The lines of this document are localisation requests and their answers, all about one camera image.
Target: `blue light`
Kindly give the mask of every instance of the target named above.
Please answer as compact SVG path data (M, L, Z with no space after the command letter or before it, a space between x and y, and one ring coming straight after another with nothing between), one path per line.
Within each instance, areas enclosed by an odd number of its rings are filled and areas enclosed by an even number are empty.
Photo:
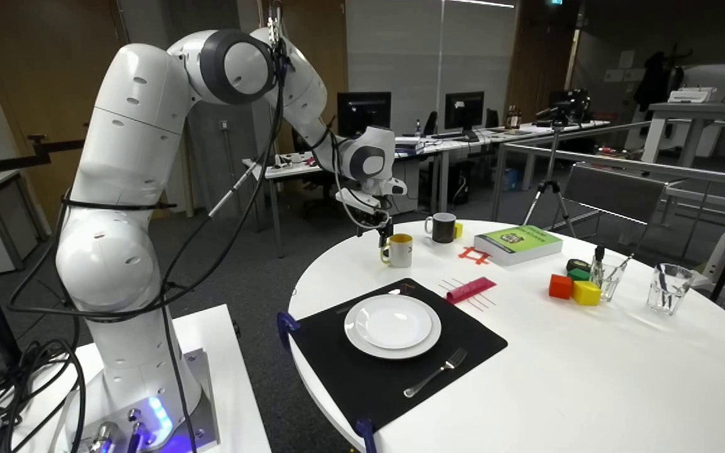
M167 412L164 411L157 398L150 398L149 403L150 403L152 417L157 422L157 430L152 432L152 439L164 441L171 432Z

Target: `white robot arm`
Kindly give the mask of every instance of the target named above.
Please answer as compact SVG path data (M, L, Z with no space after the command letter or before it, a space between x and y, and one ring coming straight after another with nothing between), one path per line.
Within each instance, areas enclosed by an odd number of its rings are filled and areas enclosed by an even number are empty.
M149 241L150 208L165 187L183 121L193 104L248 104L267 98L296 133L313 144L313 158L351 178L378 198L403 193L391 178L391 132L369 129L335 154L320 124L327 90L307 59L276 28L253 32L205 31L167 51L122 46L98 90L79 167L62 218L55 267L79 311L125 311L149 306L161 295L161 270ZM164 311L122 322L88 322L102 357L102 372L88 382L83 439L142 439L157 451L203 398L203 387L165 349ZM74 398L55 451L67 451Z

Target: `white plate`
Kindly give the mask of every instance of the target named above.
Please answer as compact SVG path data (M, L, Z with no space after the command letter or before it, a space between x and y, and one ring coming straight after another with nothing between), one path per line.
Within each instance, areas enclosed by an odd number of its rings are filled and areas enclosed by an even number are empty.
M371 357L404 361L427 352L439 337L439 318L404 295L378 295L344 315L344 337Z

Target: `chair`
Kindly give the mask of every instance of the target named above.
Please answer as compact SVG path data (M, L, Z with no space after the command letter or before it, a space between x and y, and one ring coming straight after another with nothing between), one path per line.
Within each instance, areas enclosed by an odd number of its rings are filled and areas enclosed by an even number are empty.
M561 188L559 213L564 223L573 232L573 223L588 216L609 213L642 227L642 235L631 241L638 241L647 232L648 218L657 212L657 203L665 193L665 184L657 178L643 178L636 174L621 174L610 169L597 169L588 163L573 163L568 169L565 184ZM564 202L576 202L592 213L570 218Z
M486 108L486 129L497 129L497 111Z
M434 121L438 121L438 111L430 111L427 121L422 124L420 137L432 137L434 133Z

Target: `fork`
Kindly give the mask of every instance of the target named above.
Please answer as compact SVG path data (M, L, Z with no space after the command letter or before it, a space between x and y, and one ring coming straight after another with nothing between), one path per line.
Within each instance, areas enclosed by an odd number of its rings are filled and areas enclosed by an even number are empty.
M444 371L458 371L466 361L466 349L454 349L439 367L434 367L427 378L417 379L415 384L404 387L403 396L410 401L415 398L430 379L443 376Z

